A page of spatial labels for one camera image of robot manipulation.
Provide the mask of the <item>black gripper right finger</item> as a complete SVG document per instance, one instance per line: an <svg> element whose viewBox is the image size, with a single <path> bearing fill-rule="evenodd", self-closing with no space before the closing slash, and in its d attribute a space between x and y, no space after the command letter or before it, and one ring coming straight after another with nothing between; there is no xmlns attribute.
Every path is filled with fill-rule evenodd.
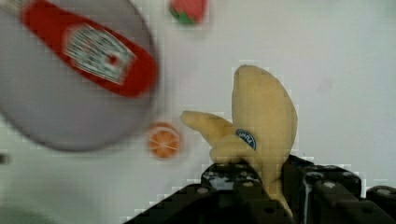
<svg viewBox="0 0 396 224"><path fill-rule="evenodd" d="M344 168L296 156L284 163L281 180L295 224L396 224L394 187L364 189Z"/></svg>

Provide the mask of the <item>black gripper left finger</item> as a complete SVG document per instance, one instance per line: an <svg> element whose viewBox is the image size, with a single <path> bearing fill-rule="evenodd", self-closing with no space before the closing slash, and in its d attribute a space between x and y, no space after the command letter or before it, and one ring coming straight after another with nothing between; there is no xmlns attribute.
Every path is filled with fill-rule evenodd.
<svg viewBox="0 0 396 224"><path fill-rule="evenodd" d="M124 224L294 224L245 163L208 167L201 181L165 197Z"/></svg>

